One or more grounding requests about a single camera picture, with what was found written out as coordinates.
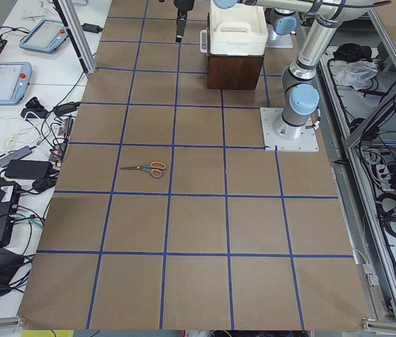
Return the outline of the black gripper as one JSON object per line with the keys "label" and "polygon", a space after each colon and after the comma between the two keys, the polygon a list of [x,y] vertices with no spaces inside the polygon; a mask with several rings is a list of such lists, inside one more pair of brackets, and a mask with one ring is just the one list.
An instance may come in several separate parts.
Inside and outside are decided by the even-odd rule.
{"label": "black gripper", "polygon": [[187,24],[187,12],[194,8],[194,0],[174,0],[173,4],[178,9],[176,18],[176,42],[181,43]]}

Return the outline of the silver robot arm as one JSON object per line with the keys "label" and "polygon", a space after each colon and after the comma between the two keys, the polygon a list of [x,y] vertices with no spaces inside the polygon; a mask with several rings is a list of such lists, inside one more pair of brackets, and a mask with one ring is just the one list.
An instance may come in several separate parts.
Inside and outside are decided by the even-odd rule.
{"label": "silver robot arm", "polygon": [[337,28],[345,21],[364,15],[370,8],[389,4],[389,1],[214,1],[214,4],[223,10],[243,4],[279,12],[316,15],[296,59],[283,72],[286,105],[272,124],[277,136],[285,140],[296,140],[304,133],[308,119],[318,107],[319,93],[311,81],[315,78],[318,62]]}

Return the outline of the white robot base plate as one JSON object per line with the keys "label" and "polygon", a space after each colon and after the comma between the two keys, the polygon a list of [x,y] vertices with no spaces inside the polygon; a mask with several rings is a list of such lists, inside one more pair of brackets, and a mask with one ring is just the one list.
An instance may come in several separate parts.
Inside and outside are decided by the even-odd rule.
{"label": "white robot base plate", "polygon": [[280,152],[318,152],[314,123],[308,117],[303,126],[290,126],[282,119],[283,108],[260,108],[264,149]]}

